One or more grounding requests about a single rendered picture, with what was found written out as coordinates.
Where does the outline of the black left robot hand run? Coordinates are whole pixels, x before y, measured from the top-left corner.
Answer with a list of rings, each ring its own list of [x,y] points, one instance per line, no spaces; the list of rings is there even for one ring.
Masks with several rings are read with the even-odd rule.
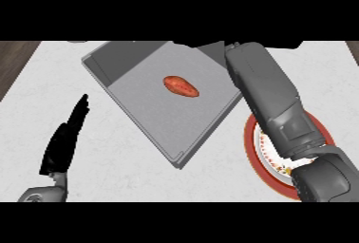
[[[40,168],[43,176],[48,176],[51,173],[65,173],[69,169],[77,136],[88,111],[88,95],[84,94],[72,108],[69,119],[59,125],[46,146]]]

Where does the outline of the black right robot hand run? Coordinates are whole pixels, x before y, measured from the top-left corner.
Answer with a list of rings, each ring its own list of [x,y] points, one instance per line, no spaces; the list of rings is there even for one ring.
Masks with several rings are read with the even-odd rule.
[[[176,41],[176,44],[186,45],[189,47],[202,47],[205,45],[209,45],[211,43],[214,43],[214,42]],[[270,48],[295,49],[300,47],[301,41],[258,41],[258,44],[261,44],[264,47],[270,47]]]

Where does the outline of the orange sweet potato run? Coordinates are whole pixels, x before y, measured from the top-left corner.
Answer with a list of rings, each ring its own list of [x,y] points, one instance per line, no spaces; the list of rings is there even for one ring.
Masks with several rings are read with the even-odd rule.
[[[195,86],[180,77],[180,76],[167,76],[164,78],[164,86],[174,93],[184,97],[195,98],[199,96],[199,91]]]

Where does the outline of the grey open box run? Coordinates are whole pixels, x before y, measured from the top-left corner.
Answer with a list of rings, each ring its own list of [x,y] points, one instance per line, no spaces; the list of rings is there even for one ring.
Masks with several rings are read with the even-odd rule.
[[[241,100],[224,64],[224,43],[187,47],[170,41],[109,41],[81,62],[180,169]],[[167,76],[180,76],[199,96],[174,94],[162,83]]]

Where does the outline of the red-rimmed white plate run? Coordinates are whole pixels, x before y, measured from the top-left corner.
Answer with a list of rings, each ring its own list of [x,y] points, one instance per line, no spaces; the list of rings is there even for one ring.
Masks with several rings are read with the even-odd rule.
[[[254,171],[266,185],[285,197],[298,199],[291,183],[289,172],[313,159],[291,161],[276,153],[269,136],[264,134],[254,116],[249,116],[243,126],[243,148]]]

